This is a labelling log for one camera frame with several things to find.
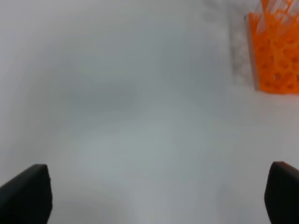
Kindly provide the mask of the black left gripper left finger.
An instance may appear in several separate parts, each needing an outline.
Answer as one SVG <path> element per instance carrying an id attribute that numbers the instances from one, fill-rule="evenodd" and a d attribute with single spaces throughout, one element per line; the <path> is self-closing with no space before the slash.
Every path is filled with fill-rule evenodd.
<path id="1" fill-rule="evenodd" d="M 52 211 L 46 164 L 34 164 L 0 187 L 2 224 L 47 224 Z"/>

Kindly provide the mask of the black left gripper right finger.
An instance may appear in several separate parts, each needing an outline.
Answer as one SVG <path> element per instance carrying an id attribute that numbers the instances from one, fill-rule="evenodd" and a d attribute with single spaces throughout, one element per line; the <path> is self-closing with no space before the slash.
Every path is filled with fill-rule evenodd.
<path id="1" fill-rule="evenodd" d="M 299 170 L 283 162 L 272 163 L 264 193 L 272 224 L 299 223 Z"/>

